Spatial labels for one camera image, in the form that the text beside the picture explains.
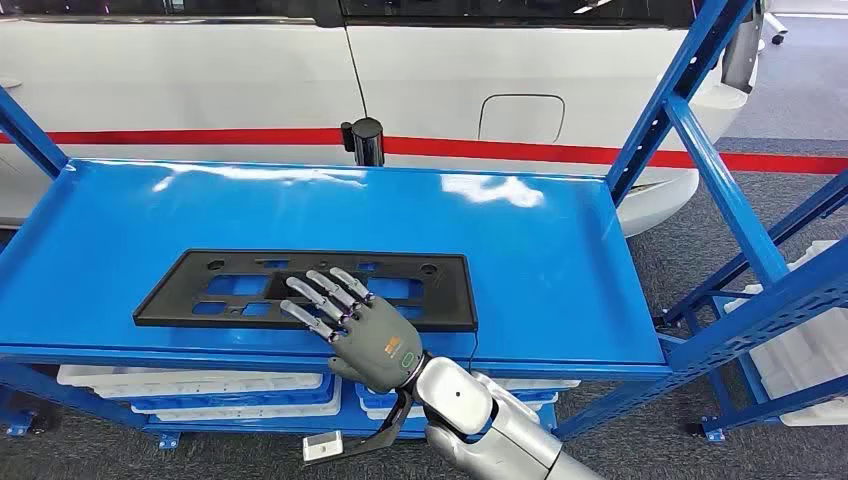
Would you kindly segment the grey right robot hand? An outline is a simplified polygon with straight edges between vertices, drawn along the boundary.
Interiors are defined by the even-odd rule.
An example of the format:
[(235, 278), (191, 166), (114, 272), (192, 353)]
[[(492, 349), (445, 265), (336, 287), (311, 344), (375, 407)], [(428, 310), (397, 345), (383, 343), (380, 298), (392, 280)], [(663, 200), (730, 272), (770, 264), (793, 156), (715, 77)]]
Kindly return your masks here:
[(304, 279), (289, 276), (285, 284), (322, 313), (315, 316), (289, 299), (280, 302), (283, 312), (330, 345), (335, 356), (328, 365), (335, 374), (378, 393), (413, 382), (425, 361), (421, 338), (388, 301), (339, 267), (327, 275), (309, 270)]

